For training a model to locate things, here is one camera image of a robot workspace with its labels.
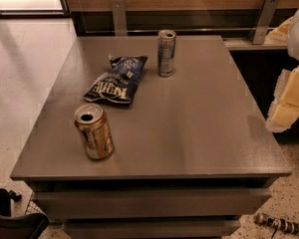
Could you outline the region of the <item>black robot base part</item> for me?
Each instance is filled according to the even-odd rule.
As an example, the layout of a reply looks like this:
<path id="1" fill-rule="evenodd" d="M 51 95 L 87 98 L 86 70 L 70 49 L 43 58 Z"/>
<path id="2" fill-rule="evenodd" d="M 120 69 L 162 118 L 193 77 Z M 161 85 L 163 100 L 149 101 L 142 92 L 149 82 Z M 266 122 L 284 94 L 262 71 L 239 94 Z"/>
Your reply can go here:
<path id="1" fill-rule="evenodd" d="M 11 200 L 21 198 L 14 191 L 0 188 L 0 239 L 38 239 L 47 228 L 49 220 L 43 213 L 12 216 Z"/>

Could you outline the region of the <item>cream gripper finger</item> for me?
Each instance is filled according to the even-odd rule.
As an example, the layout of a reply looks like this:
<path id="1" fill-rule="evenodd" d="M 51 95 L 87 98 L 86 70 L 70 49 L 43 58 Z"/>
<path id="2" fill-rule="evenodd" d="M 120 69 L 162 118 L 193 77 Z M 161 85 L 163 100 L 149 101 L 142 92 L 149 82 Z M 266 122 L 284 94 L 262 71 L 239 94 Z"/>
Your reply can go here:
<path id="1" fill-rule="evenodd" d="M 265 45 L 275 45 L 275 44 L 286 44 L 288 31 L 292 22 L 292 17 L 285 20 L 278 27 L 270 31 L 266 37 L 264 44 Z"/>
<path id="2" fill-rule="evenodd" d="M 274 101 L 271 103 L 266 128 L 283 132 L 299 119 L 299 66 L 292 71 L 283 70 L 278 77 Z"/>

